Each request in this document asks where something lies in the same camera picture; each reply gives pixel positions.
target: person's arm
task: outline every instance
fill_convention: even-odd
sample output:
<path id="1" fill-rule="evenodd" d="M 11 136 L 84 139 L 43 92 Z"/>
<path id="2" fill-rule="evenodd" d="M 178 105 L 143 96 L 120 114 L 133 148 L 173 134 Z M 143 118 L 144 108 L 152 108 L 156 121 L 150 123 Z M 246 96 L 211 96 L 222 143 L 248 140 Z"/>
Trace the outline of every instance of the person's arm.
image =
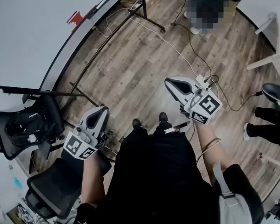
<path id="1" fill-rule="evenodd" d="M 94 153 L 84 161 L 82 202 L 97 208 L 104 197 L 103 176 L 98 163 L 98 155 Z"/>
<path id="2" fill-rule="evenodd" d="M 203 125 L 198 122 L 195 122 L 195 125 L 197 127 L 197 133 L 198 138 L 200 142 L 201 151 L 203 152 L 205 150 L 205 147 L 211 142 L 214 138 L 216 138 L 215 132 L 210 126 Z M 213 165 L 220 161 L 221 163 L 221 169 L 224 172 L 229 166 L 233 164 L 232 159 L 228 157 L 226 152 L 222 149 L 222 146 L 220 143 L 216 144 L 214 147 L 212 147 L 210 150 L 208 150 L 204 155 L 204 164 L 206 166 L 207 173 L 210 177 L 210 182 L 214 183 L 215 177 L 213 173 Z"/>

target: office chair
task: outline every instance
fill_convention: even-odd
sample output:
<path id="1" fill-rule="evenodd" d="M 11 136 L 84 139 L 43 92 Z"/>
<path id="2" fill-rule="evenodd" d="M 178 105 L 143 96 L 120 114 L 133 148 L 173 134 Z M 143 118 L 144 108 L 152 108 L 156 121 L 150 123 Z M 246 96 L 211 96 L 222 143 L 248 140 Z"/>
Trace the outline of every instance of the office chair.
<path id="1" fill-rule="evenodd" d="M 101 151 L 98 162 L 104 176 L 111 163 Z M 30 209 L 44 219 L 58 217 L 65 219 L 71 207 L 81 195 L 84 161 L 74 158 L 63 150 L 61 158 L 46 171 L 27 180 L 29 190 L 26 202 Z"/>
<path id="2" fill-rule="evenodd" d="M 50 136 L 42 143 L 34 143 L 33 145 L 38 145 L 42 155 L 45 159 L 48 158 L 49 153 L 57 148 L 62 147 L 52 146 L 57 139 L 63 139 L 64 124 L 60 115 L 59 107 L 57 102 L 52 96 L 41 95 L 38 98 L 35 98 L 35 103 L 32 106 L 41 106 L 44 107 L 48 113 L 48 119 L 54 123 L 54 127 Z M 23 150 L 30 146 L 18 147 L 15 146 L 5 132 L 5 127 L 8 120 L 17 115 L 17 112 L 0 112 L 0 153 L 3 153 L 8 160 L 14 159 L 18 156 Z"/>

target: black shoe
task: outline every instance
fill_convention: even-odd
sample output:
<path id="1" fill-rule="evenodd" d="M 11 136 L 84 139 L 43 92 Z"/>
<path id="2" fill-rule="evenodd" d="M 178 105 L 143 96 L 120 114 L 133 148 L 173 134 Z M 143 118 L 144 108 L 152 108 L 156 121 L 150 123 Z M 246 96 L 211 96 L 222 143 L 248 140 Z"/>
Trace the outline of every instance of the black shoe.
<path id="1" fill-rule="evenodd" d="M 132 125 L 133 125 L 133 128 L 136 129 L 136 128 L 141 127 L 141 122 L 138 119 L 133 119 Z"/>
<path id="2" fill-rule="evenodd" d="M 168 122 L 168 116 L 167 116 L 167 114 L 165 112 L 160 113 L 159 121 L 160 122 Z"/>

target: black backpack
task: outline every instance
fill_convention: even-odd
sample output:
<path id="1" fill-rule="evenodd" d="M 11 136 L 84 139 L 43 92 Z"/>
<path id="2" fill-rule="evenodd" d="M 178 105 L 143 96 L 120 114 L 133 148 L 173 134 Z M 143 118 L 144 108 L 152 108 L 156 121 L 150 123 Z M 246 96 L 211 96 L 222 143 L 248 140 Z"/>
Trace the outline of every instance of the black backpack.
<path id="1" fill-rule="evenodd" d="M 55 126 L 47 117 L 43 107 L 28 107 L 9 118 L 5 132 L 17 147 L 42 143 L 52 134 Z"/>

